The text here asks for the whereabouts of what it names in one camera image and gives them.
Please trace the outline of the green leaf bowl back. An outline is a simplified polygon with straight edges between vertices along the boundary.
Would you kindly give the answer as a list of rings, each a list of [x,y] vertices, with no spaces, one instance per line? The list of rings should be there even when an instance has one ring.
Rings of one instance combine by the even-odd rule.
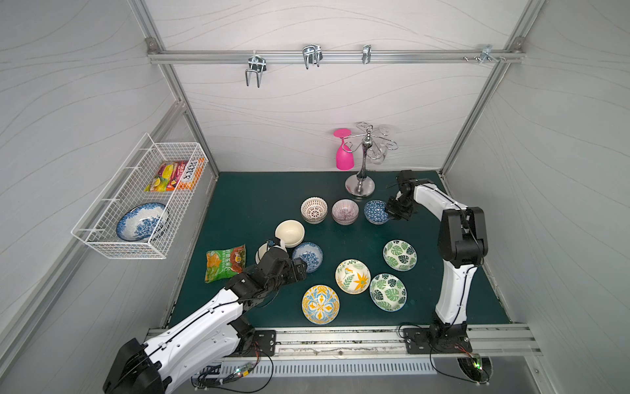
[[[413,269],[418,262],[418,254],[410,243],[402,240],[388,241],[382,251],[385,263],[399,272]]]

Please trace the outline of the green leaf bowl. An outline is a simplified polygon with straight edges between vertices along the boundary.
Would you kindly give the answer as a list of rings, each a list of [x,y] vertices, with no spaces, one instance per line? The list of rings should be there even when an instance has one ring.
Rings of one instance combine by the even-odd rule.
[[[386,312],[401,310],[407,301],[408,292],[403,282],[392,274],[378,274],[369,287],[372,302]]]
[[[385,263],[399,272],[413,269],[418,262],[418,254],[410,243],[402,240],[388,241],[382,251]]]

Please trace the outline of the white maroon leaf bowl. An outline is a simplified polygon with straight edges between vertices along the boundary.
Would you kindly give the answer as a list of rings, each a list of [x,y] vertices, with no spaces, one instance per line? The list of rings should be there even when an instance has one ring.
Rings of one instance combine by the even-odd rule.
[[[319,224],[327,216],[327,202],[320,197],[310,197],[300,206],[303,219],[310,224]]]

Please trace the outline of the green leaf bowl front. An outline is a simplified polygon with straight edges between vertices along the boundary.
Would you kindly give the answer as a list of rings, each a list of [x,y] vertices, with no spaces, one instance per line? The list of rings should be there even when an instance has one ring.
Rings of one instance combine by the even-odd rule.
[[[386,312],[401,310],[407,301],[408,292],[403,282],[392,274],[378,274],[369,287],[372,302]]]

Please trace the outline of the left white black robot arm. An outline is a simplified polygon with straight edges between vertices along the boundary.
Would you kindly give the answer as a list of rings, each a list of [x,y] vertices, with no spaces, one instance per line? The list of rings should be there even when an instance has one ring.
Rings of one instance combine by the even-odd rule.
[[[116,354],[105,393],[171,393],[203,367],[254,345],[245,314],[285,284],[307,277],[307,264],[273,246],[258,264],[232,277],[207,304],[164,333],[133,338]]]

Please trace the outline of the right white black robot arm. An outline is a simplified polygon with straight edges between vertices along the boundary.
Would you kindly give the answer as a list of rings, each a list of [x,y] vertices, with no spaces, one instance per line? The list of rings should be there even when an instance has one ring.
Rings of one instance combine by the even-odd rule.
[[[399,191],[386,203],[393,219],[409,220],[421,205],[440,220],[437,248],[444,263],[436,319],[428,337],[434,344],[464,337],[467,304],[472,281],[488,253],[487,226],[483,209],[454,200],[428,179],[411,170],[396,176]]]

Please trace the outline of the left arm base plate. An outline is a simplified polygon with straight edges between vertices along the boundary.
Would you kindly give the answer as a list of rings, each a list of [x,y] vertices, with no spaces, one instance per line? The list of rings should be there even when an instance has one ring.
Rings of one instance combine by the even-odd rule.
[[[243,341],[240,355],[255,357],[257,354],[274,356],[277,345],[277,331],[271,329],[255,329],[248,333]]]

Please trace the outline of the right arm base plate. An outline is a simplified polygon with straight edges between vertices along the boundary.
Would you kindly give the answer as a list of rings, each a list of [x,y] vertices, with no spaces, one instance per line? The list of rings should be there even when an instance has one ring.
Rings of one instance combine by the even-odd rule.
[[[410,355],[472,354],[471,341],[465,326],[441,328],[403,328],[401,331],[406,351]]]

